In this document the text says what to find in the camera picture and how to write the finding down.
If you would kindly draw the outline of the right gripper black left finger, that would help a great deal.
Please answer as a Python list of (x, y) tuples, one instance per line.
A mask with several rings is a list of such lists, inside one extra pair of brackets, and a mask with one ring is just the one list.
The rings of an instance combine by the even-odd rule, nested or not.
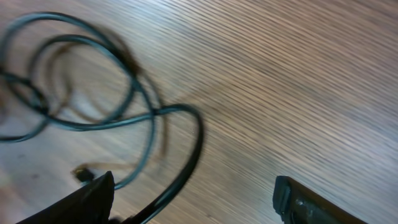
[(114, 200), (110, 171), (18, 224), (105, 224)]

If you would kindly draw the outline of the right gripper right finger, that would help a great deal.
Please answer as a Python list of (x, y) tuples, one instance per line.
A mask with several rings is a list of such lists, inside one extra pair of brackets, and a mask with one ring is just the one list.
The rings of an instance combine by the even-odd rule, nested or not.
[(289, 176), (276, 177), (272, 204), (285, 224), (365, 224)]

